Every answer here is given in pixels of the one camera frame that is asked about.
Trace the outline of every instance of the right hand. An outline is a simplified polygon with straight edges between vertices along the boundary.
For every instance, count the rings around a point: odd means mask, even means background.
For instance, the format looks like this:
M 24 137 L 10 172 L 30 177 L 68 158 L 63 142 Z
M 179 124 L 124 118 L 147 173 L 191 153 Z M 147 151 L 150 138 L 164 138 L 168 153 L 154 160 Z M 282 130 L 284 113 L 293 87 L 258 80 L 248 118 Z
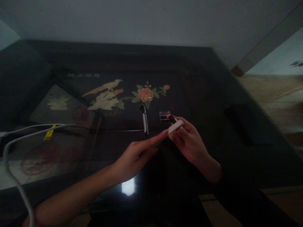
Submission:
M 184 122 L 183 127 L 174 131 L 169 138 L 176 144 L 184 157 L 192 163 L 204 177 L 212 182 L 218 182 L 221 178 L 221 165 L 209 155 L 207 149 L 196 130 L 195 126 L 182 117 L 176 117 L 177 120 Z

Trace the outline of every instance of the white cable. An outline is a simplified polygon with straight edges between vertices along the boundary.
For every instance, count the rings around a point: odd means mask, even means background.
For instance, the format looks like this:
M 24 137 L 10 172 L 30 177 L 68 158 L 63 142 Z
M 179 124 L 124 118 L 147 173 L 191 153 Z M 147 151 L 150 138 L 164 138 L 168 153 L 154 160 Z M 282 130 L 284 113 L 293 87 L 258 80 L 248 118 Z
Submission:
M 16 133 L 16 132 L 19 132 L 19 131 L 22 131 L 24 129 L 28 129 L 28 128 L 33 128 L 33 127 L 37 127 L 37 126 L 50 126 L 50 125 L 65 125 L 65 124 L 43 124 L 43 125 L 31 125 L 31 126 L 28 126 L 28 127 L 25 127 L 25 128 L 22 128 L 22 129 L 19 129 L 19 130 L 16 130 L 16 131 L 12 131 L 12 132 L 6 132 L 7 134 L 11 134 L 11 133 Z
M 50 128 L 50 129 L 45 129 L 45 130 L 42 130 L 42 131 L 39 131 L 39 132 L 35 132 L 35 133 L 32 133 L 32 134 L 29 134 L 29 135 L 26 135 L 26 136 L 22 136 L 22 137 L 19 137 L 17 139 L 14 139 L 12 141 L 10 141 L 9 143 L 7 143 L 4 147 L 4 151 L 3 151 L 3 161 L 4 161 L 4 167 L 5 167 L 5 170 L 6 170 L 6 173 L 7 175 L 16 183 L 16 186 L 21 194 L 21 197 L 25 203 L 25 206 L 27 208 L 27 211 L 28 211 L 28 215 L 30 217 L 30 224 L 29 226 L 30 227 L 34 227 L 34 211 L 33 211 L 33 208 L 31 206 L 31 203 L 24 191 L 24 189 L 22 188 L 22 185 L 21 183 L 18 181 L 18 179 L 12 174 L 12 172 L 10 171 L 9 169 L 9 161 L 8 161 L 8 153 L 9 153 L 9 147 L 11 144 L 21 140 L 21 139 L 25 139 L 25 138 L 28 138 L 28 137 L 31 137 L 31 136 L 34 136 L 34 135 L 37 135 L 37 134 L 40 134 L 40 133 L 43 133 L 43 132 L 47 132 L 49 130 L 53 130 L 53 129 L 56 129 L 56 128 L 62 128 L 62 127 L 66 127 L 66 126 L 72 126 L 72 125 L 76 125 L 76 124 L 67 124 L 67 125 L 63 125 L 63 124 L 56 124 L 56 125 L 60 125 L 60 126 L 56 126 L 54 128 Z

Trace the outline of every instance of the bird painting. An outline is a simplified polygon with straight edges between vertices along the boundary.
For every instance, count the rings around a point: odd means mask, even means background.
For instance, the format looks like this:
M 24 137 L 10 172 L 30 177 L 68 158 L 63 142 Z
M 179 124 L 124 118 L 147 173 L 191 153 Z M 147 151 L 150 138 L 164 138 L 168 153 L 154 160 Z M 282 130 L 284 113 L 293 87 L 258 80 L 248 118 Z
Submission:
M 88 93 L 82 95 L 82 97 L 87 96 L 87 95 L 90 95 L 90 94 L 96 94 L 96 93 L 98 93 L 98 92 L 100 92 L 100 91 L 103 91 L 103 90 L 105 90 L 105 89 L 108 89 L 107 92 L 109 93 L 109 91 L 112 90 L 113 88 L 115 88 L 116 86 L 118 86 L 119 83 L 120 83 L 121 81 L 123 81 L 123 80 L 121 80 L 121 79 L 116 79 L 116 80 L 113 81 L 113 82 L 109 82 L 109 83 L 107 83 L 107 84 L 102 85 L 101 87 L 95 88 L 94 90 L 92 90 L 92 91 L 90 91 L 90 92 L 88 92 Z

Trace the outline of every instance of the hand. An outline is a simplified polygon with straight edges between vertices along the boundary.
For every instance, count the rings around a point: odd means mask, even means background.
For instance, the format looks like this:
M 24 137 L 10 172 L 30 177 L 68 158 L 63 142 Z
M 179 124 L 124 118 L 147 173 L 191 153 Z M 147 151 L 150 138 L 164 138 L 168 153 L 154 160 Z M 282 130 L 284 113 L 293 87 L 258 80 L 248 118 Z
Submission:
M 169 138 L 208 181 L 218 182 L 222 175 L 221 165 L 209 155 L 196 128 L 182 117 L 173 117 L 182 120 L 184 125 L 170 134 Z
M 164 130 L 153 138 L 132 142 L 122 156 L 107 168 L 112 184 L 115 185 L 128 181 L 137 175 L 148 160 L 158 151 L 158 148 L 155 148 L 155 146 L 163 140 L 166 135 L 167 130 Z

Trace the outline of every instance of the red seal stamp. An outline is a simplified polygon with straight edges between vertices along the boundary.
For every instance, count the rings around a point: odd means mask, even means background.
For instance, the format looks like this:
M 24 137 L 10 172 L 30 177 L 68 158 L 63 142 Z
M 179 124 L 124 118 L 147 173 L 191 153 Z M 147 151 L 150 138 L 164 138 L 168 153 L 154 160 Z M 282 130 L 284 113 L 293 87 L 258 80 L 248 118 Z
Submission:
M 67 148 L 62 152 L 58 161 L 58 170 L 62 173 L 71 172 L 76 169 L 81 152 L 77 147 Z
M 86 107 L 78 106 L 73 111 L 73 121 L 78 125 L 83 125 L 87 122 L 89 111 Z
M 53 142 L 34 147 L 21 162 L 21 171 L 28 176 L 41 174 L 55 165 L 60 157 L 60 145 Z

